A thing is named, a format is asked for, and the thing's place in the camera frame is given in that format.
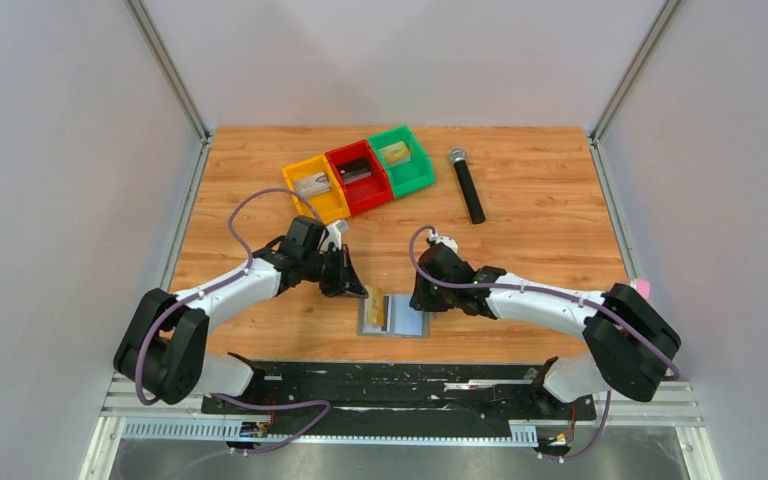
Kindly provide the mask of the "grey card holder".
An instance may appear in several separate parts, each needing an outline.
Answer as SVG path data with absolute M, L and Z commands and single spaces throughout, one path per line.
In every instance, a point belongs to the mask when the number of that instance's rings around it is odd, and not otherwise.
M 357 334 L 360 336 L 394 337 L 394 338 L 428 338 L 430 321 L 433 315 L 428 312 L 413 310 L 409 306 L 411 298 L 408 294 L 385 294 L 387 301 L 387 322 L 383 328 L 370 327 L 364 324 L 364 303 L 360 302 Z

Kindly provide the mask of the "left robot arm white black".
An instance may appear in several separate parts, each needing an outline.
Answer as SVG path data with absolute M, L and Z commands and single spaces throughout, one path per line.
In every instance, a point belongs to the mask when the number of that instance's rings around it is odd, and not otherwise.
M 327 298 L 365 298 L 342 235 L 345 220 L 324 224 L 293 219 L 239 267 L 176 293 L 155 288 L 143 295 L 113 357 L 116 372 L 132 380 L 147 405 L 174 405 L 191 394 L 224 394 L 243 413 L 266 400 L 263 374 L 239 354 L 210 354 L 208 336 L 247 308 L 303 282 Z

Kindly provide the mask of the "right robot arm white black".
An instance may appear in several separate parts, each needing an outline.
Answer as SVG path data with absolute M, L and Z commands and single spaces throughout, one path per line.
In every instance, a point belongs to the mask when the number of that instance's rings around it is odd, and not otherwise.
M 552 287 L 498 267 L 472 268 L 448 241 L 433 239 L 413 260 L 410 305 L 423 312 L 457 309 L 470 316 L 532 323 L 583 341 L 585 353 L 552 357 L 541 367 L 531 403 L 556 417 L 581 397 L 607 390 L 649 402 L 678 377 L 677 332 L 652 307 L 646 291 L 616 283 L 606 292 Z

